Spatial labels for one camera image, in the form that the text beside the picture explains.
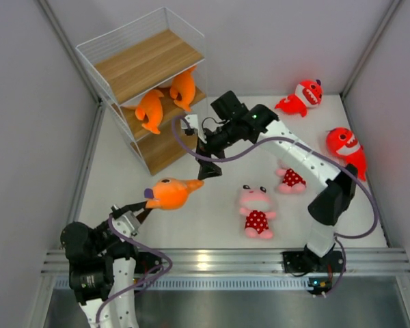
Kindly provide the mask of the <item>orange shark plush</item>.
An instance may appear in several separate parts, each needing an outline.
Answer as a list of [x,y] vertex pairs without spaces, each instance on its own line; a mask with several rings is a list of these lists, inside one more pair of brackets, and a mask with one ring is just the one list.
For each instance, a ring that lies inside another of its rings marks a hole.
[[139,121],[147,118],[148,121],[142,123],[141,126],[151,133],[159,135],[161,133],[159,125],[163,120],[163,107],[161,104],[161,98],[163,97],[162,91],[153,89],[143,96],[137,106],[124,106],[124,109],[133,110]]
[[191,111],[190,104],[195,98],[196,86],[192,73],[196,68],[197,66],[192,66],[175,76],[169,89],[174,104],[186,112]]
[[194,191],[204,186],[203,180],[163,178],[143,192],[146,209],[176,210],[184,206]]

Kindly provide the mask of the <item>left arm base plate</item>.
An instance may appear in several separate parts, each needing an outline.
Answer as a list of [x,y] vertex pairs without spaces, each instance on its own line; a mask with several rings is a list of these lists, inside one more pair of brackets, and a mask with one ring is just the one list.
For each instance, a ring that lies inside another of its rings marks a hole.
[[161,270],[162,259],[150,252],[138,252],[131,257],[135,261],[133,283],[138,284],[141,280],[148,279],[152,274]]

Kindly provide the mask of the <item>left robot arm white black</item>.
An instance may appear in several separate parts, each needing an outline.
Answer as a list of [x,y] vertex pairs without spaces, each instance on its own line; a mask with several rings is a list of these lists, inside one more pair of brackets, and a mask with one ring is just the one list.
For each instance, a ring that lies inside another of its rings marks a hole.
[[139,252],[103,221],[95,228],[75,221],[61,232],[69,262],[68,283],[90,327],[137,327],[134,274],[161,268],[160,257]]

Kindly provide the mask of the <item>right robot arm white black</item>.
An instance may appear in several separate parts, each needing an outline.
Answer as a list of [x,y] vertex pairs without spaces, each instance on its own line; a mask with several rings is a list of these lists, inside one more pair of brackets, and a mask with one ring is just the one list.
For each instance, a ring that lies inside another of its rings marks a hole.
[[316,197],[307,207],[314,222],[303,260],[312,271],[322,271],[331,260],[338,219],[355,196],[357,169],[328,163],[326,157],[297,138],[276,112],[265,105],[248,109],[234,92],[228,91],[214,100],[211,107],[223,124],[214,131],[205,129],[197,141],[198,178],[221,176],[218,163],[229,161],[225,150],[240,140],[250,141],[275,155],[316,190]]

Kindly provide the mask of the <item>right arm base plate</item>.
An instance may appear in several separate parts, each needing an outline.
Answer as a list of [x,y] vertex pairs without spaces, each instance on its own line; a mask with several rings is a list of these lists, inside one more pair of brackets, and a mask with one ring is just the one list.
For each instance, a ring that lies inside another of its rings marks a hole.
[[346,272],[346,256],[342,251],[331,250],[323,257],[308,249],[285,251],[282,255],[285,273],[293,277],[315,274],[308,278],[308,292],[313,297],[326,297]]

